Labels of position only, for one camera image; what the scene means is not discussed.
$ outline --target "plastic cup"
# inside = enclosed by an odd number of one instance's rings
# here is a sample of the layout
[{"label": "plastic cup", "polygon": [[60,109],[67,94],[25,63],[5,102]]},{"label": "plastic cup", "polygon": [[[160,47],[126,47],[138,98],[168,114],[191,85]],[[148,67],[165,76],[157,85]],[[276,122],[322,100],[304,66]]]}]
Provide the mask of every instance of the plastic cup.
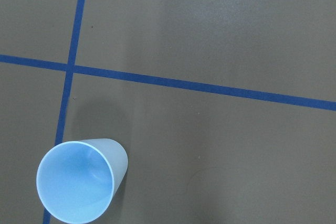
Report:
[{"label": "plastic cup", "polygon": [[37,192],[57,219],[71,224],[88,223],[110,205],[127,166],[126,151],[114,140],[64,142],[41,160]]}]

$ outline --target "gray floor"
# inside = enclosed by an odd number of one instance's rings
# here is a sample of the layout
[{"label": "gray floor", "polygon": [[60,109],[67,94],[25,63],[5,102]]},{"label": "gray floor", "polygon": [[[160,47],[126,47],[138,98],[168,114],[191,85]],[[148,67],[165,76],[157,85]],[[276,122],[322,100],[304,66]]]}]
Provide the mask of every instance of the gray floor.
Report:
[{"label": "gray floor", "polygon": [[[66,62],[77,0],[0,0],[0,54]],[[86,0],[76,64],[336,101],[335,0]],[[0,63],[0,223],[42,223],[65,74]],[[64,141],[129,169],[108,223],[336,219],[332,111],[74,75]],[[62,223],[55,218],[51,224]]]}]

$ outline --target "cup rim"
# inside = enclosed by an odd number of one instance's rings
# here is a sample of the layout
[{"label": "cup rim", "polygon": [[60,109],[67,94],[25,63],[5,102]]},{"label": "cup rim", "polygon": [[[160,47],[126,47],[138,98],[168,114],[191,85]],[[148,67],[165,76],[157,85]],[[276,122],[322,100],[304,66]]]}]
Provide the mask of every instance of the cup rim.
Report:
[{"label": "cup rim", "polygon": [[[40,194],[40,188],[39,188],[39,177],[40,177],[40,168],[42,166],[42,164],[44,163],[44,161],[48,158],[48,156],[54,152],[55,149],[59,148],[60,146],[64,146],[64,145],[67,145],[67,144],[82,144],[82,145],[86,145],[88,147],[90,147],[91,149],[95,150],[98,154],[100,154],[100,156],[105,160],[109,170],[110,170],[110,174],[111,174],[111,179],[112,179],[112,188],[111,188],[111,192],[110,192],[110,199],[109,201],[107,202],[106,206],[99,212],[99,214],[97,214],[96,216],[94,216],[93,218],[91,219],[88,219],[88,220],[85,220],[85,222],[74,222],[74,221],[69,221],[67,219],[64,219],[63,217],[59,217],[57,216],[56,214],[54,214],[52,211],[49,211],[48,207],[47,207],[47,204],[45,203],[44,199],[41,198],[41,194]],[[104,154],[98,150],[96,147],[94,147],[93,145],[91,144],[88,144],[86,142],[82,142],[82,141],[67,141],[67,142],[63,142],[63,143],[60,143],[56,146],[54,146],[53,148],[51,148],[47,153],[46,155],[44,155],[44,157],[42,158],[39,166],[38,166],[38,169],[37,169],[37,174],[36,174],[36,187],[37,187],[37,193],[38,193],[38,196],[42,202],[42,204],[44,205],[44,207],[46,208],[46,210],[51,214],[53,215],[55,218],[59,219],[60,221],[63,221],[63,222],[66,222],[66,223],[69,223],[69,224],[84,224],[84,223],[88,223],[88,222],[91,222],[95,219],[97,219],[98,217],[100,217],[105,211],[106,209],[109,207],[109,205],[111,204],[111,201],[112,201],[112,198],[113,198],[113,192],[114,192],[114,185],[115,185],[115,182],[114,182],[114,174],[113,174],[113,170],[111,168],[111,165],[110,163],[108,162],[107,158],[104,156]]]}]

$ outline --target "light blue cup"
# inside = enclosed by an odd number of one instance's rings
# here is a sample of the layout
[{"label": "light blue cup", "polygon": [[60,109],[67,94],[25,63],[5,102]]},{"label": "light blue cup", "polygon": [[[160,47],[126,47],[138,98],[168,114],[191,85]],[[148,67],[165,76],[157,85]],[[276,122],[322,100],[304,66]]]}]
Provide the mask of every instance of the light blue cup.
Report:
[{"label": "light blue cup", "polygon": [[37,192],[57,219],[88,223],[110,205],[127,166],[126,151],[114,140],[64,142],[42,159],[36,176]]}]

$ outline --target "blue tape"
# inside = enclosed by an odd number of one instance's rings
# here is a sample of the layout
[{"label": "blue tape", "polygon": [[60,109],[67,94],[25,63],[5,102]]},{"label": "blue tape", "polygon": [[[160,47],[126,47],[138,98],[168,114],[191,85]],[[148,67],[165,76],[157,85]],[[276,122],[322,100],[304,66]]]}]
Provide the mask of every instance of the blue tape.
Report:
[{"label": "blue tape", "polygon": [[17,65],[22,65],[22,66],[30,66],[30,67],[36,67],[36,68],[59,70],[59,71],[67,70],[67,65],[64,63],[28,59],[28,58],[9,56],[9,55],[0,55],[0,62],[17,64]]},{"label": "blue tape", "polygon": [[[57,123],[55,146],[62,143],[63,141],[65,121],[66,121],[66,115],[67,115],[67,107],[68,107],[69,97],[71,93],[72,78],[74,75],[73,68],[74,68],[75,61],[76,61],[76,54],[77,54],[78,40],[79,40],[79,34],[80,34],[80,26],[81,26],[82,18],[83,18],[84,4],[85,4],[85,0],[77,0],[75,20],[73,21],[74,25],[72,28],[71,43],[70,43],[70,49],[69,49],[68,64],[66,65],[66,75],[65,75],[65,80],[64,80],[63,94],[62,94],[61,106],[60,106],[58,123]],[[43,214],[43,224],[49,224],[49,223],[50,223],[50,213],[45,209],[44,214]]]},{"label": "blue tape", "polygon": [[85,3],[85,0],[77,0],[75,20],[73,22],[74,27],[72,29],[72,36],[71,36],[71,43],[70,43],[70,50],[69,50],[69,58],[68,58],[68,65],[69,66],[75,65],[75,61],[76,61],[80,26],[81,26],[81,23],[82,23],[83,11],[84,11],[84,3]]},{"label": "blue tape", "polygon": [[43,212],[43,223],[50,223],[50,213],[47,209],[44,209]]},{"label": "blue tape", "polygon": [[268,93],[262,91],[231,88],[199,82],[182,81],[176,79],[168,79],[162,77],[146,76],[143,74],[119,72],[114,70],[106,70],[99,68],[90,68],[84,66],[74,66],[74,73],[87,74],[91,76],[99,76],[124,81],[133,81],[147,84],[160,85],[165,87],[188,89],[214,94],[230,95],[233,97],[249,98],[268,102],[277,102],[290,105],[304,106],[316,109],[336,111],[336,102],[317,100],[304,97],[294,97],[291,95]]}]

